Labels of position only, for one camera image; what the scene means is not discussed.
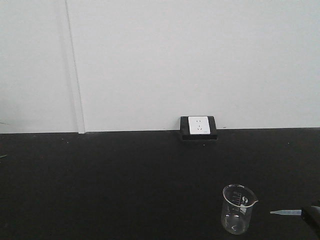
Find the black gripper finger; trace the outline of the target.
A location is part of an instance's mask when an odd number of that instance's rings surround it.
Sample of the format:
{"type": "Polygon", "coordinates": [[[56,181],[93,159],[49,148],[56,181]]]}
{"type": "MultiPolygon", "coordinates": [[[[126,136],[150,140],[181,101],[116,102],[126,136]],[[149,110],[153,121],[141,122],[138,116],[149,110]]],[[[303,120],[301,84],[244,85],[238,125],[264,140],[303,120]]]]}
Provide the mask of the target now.
{"type": "Polygon", "coordinates": [[[320,207],[316,205],[305,206],[301,209],[301,218],[312,227],[320,226],[320,207]]]}

